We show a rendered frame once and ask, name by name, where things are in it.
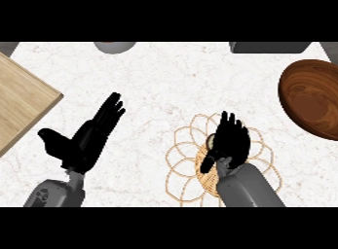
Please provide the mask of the woven flower-shaped placemat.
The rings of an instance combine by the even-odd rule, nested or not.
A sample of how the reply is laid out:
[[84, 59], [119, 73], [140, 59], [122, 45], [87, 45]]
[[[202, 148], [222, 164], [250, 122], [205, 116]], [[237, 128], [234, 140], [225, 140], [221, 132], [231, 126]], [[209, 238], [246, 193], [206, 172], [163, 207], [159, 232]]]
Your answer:
[[[217, 113], [206, 116], [194, 114], [187, 125], [172, 132], [172, 146], [165, 153], [168, 173], [165, 177], [165, 194], [178, 202], [181, 207], [222, 207], [224, 203], [215, 191], [218, 181], [215, 167], [206, 174], [199, 173], [199, 166], [206, 155], [205, 139], [219, 122]], [[279, 193], [283, 179], [274, 166], [274, 153], [264, 143], [261, 132], [248, 127], [250, 137], [249, 162], [270, 184], [274, 193]]]

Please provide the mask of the cupcake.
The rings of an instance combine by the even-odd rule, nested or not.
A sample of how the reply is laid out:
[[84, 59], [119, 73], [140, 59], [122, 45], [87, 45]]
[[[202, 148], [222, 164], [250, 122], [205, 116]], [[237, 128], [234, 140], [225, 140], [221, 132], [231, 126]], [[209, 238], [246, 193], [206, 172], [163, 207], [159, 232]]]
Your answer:
[[211, 133], [205, 139], [205, 148], [206, 150], [212, 149], [212, 141], [214, 141], [214, 135], [215, 133]]

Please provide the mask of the dark grey appliance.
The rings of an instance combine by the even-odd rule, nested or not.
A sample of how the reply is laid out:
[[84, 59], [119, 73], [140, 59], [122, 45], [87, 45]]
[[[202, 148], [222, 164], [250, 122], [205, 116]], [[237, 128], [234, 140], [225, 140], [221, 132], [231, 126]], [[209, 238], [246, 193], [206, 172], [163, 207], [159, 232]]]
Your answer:
[[301, 53], [310, 42], [230, 42], [231, 53]]

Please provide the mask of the pale wooden cutting board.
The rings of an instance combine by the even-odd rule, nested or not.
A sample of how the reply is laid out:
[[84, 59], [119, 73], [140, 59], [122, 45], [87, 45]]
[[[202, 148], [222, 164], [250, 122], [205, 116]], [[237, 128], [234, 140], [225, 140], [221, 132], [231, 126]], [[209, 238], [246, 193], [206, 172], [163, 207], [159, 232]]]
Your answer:
[[0, 158], [63, 94], [0, 53]]

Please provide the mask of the brown wooden bowl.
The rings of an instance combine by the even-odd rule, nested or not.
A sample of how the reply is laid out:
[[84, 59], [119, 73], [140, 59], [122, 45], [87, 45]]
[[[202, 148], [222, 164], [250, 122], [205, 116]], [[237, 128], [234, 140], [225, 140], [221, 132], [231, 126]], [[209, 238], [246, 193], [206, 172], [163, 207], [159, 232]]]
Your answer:
[[277, 96], [296, 126], [338, 141], [338, 65], [317, 59], [292, 62], [279, 78]]

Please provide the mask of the grey round pot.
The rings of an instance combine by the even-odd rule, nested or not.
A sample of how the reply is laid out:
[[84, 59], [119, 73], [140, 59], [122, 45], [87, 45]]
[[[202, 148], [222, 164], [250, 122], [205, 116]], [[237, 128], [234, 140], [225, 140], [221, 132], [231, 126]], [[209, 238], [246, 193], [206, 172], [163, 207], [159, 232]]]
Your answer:
[[107, 54], [125, 52], [134, 46], [134, 44], [134, 42], [94, 42], [97, 49]]

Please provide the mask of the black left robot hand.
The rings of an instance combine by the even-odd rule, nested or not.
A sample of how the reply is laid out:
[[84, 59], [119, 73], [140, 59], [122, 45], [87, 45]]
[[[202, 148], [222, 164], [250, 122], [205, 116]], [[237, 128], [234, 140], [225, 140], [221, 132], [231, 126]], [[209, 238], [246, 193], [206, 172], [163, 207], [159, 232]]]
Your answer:
[[85, 174], [93, 168], [107, 136], [125, 113], [119, 97], [119, 93], [110, 93], [93, 119], [84, 122], [72, 138], [50, 128], [42, 128], [36, 133], [47, 155], [62, 161], [63, 169], [79, 174]]

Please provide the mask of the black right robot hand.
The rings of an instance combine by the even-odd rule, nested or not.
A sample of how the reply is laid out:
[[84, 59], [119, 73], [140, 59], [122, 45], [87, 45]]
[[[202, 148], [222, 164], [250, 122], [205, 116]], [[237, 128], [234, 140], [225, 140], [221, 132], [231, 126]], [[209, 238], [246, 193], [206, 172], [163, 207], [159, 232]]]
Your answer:
[[200, 162], [199, 172], [206, 173], [219, 159], [230, 158], [228, 169], [234, 169], [245, 163], [250, 149], [248, 129], [242, 126], [234, 114], [221, 112], [219, 124], [215, 128], [212, 147], [208, 149]]

